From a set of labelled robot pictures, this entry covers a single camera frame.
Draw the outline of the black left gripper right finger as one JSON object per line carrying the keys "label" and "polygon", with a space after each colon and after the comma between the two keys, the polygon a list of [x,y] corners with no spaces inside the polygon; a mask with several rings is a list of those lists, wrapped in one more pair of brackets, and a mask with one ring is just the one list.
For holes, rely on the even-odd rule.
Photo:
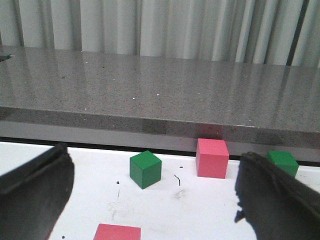
{"label": "black left gripper right finger", "polygon": [[235,193],[234,221],[245,219],[258,240],[318,240],[320,194],[265,157],[240,157]]}

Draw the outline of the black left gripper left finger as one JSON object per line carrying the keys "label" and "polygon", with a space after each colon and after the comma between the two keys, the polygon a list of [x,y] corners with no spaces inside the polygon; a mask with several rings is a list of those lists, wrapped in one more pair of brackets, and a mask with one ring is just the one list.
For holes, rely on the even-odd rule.
{"label": "black left gripper left finger", "polygon": [[0,238],[47,240],[71,196],[75,165],[65,143],[0,177]]}

